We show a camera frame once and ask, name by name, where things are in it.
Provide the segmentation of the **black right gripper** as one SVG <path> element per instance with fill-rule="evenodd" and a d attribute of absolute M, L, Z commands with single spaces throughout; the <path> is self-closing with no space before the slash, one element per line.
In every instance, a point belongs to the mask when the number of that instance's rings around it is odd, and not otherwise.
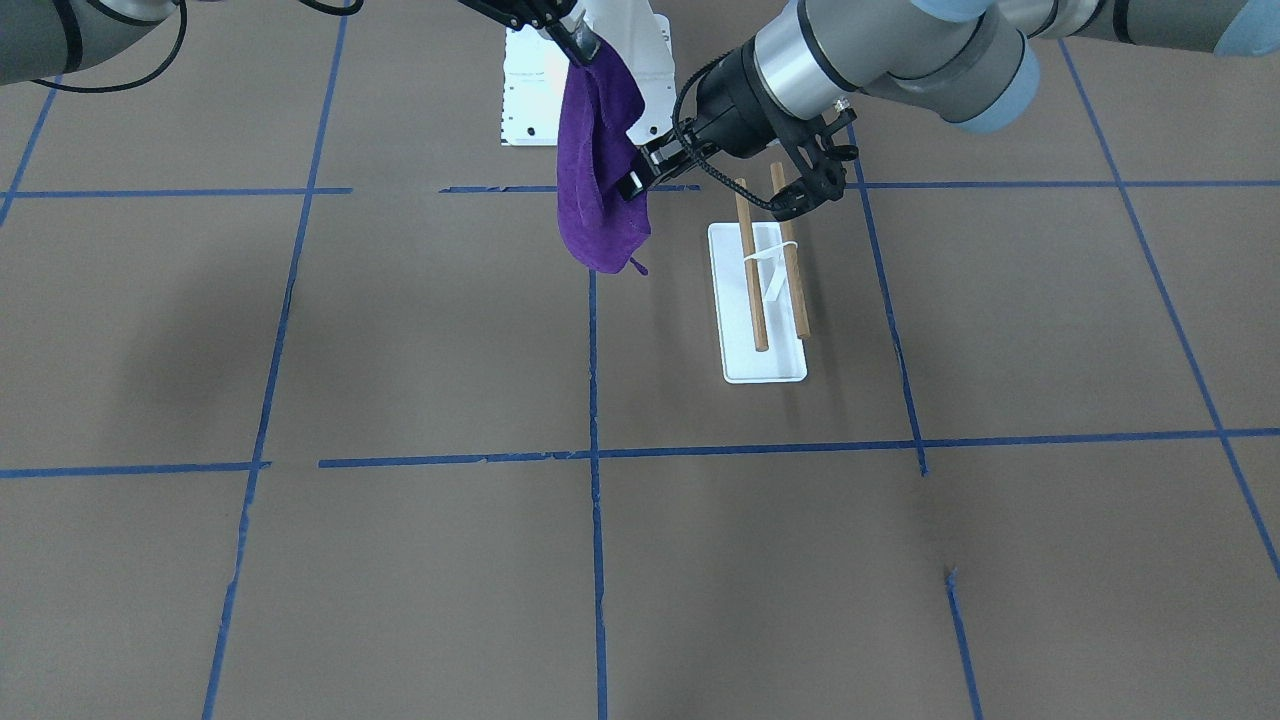
<path fill-rule="evenodd" d="M 577 1 L 461 1 L 495 23 L 509 29 L 532 27 L 552 32 L 559 27 L 559 49 L 575 67 L 589 67 L 599 55 L 603 38 L 581 20 Z"/>

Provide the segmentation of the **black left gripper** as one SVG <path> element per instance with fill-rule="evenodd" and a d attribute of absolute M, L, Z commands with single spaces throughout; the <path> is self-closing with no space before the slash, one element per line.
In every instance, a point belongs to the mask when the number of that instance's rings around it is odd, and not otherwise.
<path fill-rule="evenodd" d="M 790 222 L 845 196 L 849 169 L 858 160 L 852 143 L 838 135 L 856 119 L 849 101 L 832 104 L 809 119 L 792 117 L 768 92 L 755 67 L 754 47 L 744 45 L 700 68 L 676 95 L 672 135 L 636 147 L 618 179 L 625 201 L 634 201 L 691 169 L 700 169 L 749 205 Z M 712 164 L 717 154 L 750 159 L 777 145 L 794 164 L 797 178 L 769 197 L 750 191 Z"/>

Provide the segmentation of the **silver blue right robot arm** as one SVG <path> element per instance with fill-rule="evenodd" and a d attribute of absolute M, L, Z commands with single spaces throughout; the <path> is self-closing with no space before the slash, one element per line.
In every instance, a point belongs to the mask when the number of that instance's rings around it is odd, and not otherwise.
<path fill-rule="evenodd" d="M 594 63 L 603 46 L 576 1 L 466 1 L 463 6 L 507 29 L 535 29 L 577 67 Z M 119 56 L 170 19 L 177 22 L 172 49 L 146 76 L 109 86 L 63 82 L 68 74 Z M 68 94 L 125 92 L 166 72 L 180 53 L 188 28 L 187 1 L 4 1 L 1 82 L 5 86 L 31 82 Z"/>

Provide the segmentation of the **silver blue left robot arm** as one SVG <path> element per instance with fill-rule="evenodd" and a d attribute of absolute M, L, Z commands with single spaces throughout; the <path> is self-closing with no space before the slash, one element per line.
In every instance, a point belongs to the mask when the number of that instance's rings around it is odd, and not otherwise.
<path fill-rule="evenodd" d="M 618 182 L 627 200 L 710 159 L 749 159 L 780 145 L 797 178 L 763 199 L 730 188 L 777 220 L 844 196 L 858 158 L 838 133 L 854 94 L 934 113 L 991 133 L 1029 106 L 1041 69 L 1033 38 L 1083 36 L 1217 56 L 1277 50 L 1275 1 L 791 1 L 749 41 L 701 68 L 672 106 L 672 129 L 646 143 Z"/>

